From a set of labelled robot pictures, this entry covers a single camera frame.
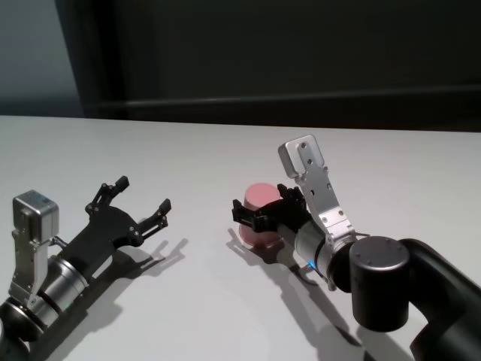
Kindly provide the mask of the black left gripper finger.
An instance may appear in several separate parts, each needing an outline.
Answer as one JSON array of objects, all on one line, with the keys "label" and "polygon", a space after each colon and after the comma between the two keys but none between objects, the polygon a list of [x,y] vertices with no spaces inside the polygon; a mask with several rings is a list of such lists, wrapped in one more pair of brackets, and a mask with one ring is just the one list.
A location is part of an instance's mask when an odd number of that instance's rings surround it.
[{"label": "black left gripper finger", "polygon": [[171,200],[165,199],[154,214],[137,224],[133,234],[136,237],[149,238],[168,226],[167,214],[171,210]]},{"label": "black left gripper finger", "polygon": [[112,200],[122,193],[127,187],[129,187],[129,179],[125,175],[120,177],[115,184],[103,183],[96,193],[94,199],[86,205],[86,213],[95,213],[106,208],[111,204]]}]

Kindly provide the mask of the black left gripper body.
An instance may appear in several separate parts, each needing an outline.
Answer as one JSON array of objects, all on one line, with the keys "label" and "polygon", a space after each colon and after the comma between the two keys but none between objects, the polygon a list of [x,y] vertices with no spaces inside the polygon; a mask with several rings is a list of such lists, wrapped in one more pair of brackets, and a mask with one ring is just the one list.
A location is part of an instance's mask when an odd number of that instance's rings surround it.
[{"label": "black left gripper body", "polygon": [[107,206],[89,216],[87,226],[59,253],[83,277],[92,277],[120,247],[144,243],[138,224],[119,208]]}]

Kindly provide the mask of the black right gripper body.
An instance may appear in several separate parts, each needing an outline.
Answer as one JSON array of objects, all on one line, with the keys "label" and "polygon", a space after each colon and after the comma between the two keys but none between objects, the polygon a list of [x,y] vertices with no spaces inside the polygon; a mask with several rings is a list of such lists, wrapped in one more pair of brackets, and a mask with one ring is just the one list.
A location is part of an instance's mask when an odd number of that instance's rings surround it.
[{"label": "black right gripper body", "polygon": [[281,199],[254,212],[255,232],[275,232],[286,241],[293,241],[301,227],[311,221],[305,202]]}]

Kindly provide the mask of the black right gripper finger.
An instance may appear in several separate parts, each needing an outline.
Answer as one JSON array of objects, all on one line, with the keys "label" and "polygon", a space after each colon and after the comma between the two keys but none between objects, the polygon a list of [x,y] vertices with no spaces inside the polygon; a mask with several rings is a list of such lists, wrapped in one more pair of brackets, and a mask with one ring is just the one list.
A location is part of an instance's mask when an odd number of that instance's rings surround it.
[{"label": "black right gripper finger", "polygon": [[306,210],[306,201],[298,187],[288,188],[284,184],[278,184],[277,190],[283,200],[289,201],[301,210]]},{"label": "black right gripper finger", "polygon": [[232,201],[232,217],[233,221],[249,227],[254,232],[264,231],[264,220],[262,215],[258,214],[249,208],[246,208],[242,203],[234,199]]}]

